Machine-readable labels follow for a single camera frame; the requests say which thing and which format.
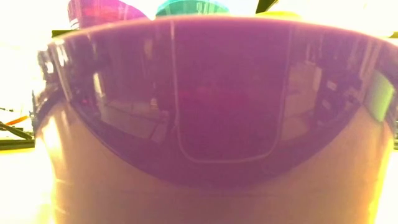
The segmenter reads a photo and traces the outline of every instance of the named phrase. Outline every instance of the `bowl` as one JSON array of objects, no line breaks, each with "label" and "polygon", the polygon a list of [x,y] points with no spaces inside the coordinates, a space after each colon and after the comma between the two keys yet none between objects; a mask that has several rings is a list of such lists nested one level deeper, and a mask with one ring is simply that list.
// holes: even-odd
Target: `bowl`
[{"label": "bowl", "polygon": [[397,106],[385,40],[176,16],[61,35],[40,55],[58,77],[34,92],[58,223],[374,221]]}]

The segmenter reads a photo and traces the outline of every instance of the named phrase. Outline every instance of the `bright light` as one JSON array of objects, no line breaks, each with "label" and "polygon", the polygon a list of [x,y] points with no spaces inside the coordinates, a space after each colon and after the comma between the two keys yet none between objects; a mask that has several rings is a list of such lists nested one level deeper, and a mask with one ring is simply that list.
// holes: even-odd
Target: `bright light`
[{"label": "bright light", "polygon": [[94,82],[95,92],[98,94],[99,97],[104,97],[105,96],[105,92],[103,90],[101,77],[100,77],[100,75],[98,73],[94,74],[93,82]]},{"label": "bright light", "polygon": [[398,223],[398,152],[391,154],[384,180],[375,224]]},{"label": "bright light", "polygon": [[[166,0],[121,0],[122,2],[137,8],[143,12],[149,19],[154,19],[157,8],[166,2]],[[212,0],[213,2],[221,3],[228,7],[232,15],[237,16],[252,16],[256,13],[258,0]]]},{"label": "bright light", "polygon": [[49,74],[51,74],[51,73],[54,72],[54,66],[52,65],[51,62],[46,62],[46,63],[45,63],[45,66],[47,67],[47,72],[48,72]]},{"label": "bright light", "polygon": [[41,139],[36,148],[0,152],[0,223],[45,223],[53,172]]},{"label": "bright light", "polygon": [[290,11],[305,21],[389,37],[398,30],[391,0],[280,0],[270,11]]}]

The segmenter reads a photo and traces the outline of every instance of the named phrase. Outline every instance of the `teal lid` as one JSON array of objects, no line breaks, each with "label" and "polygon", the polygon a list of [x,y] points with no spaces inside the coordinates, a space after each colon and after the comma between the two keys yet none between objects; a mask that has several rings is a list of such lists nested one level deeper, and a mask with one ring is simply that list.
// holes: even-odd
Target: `teal lid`
[{"label": "teal lid", "polygon": [[229,9],[216,1],[209,0],[168,0],[157,9],[156,16],[182,14],[227,14]]}]

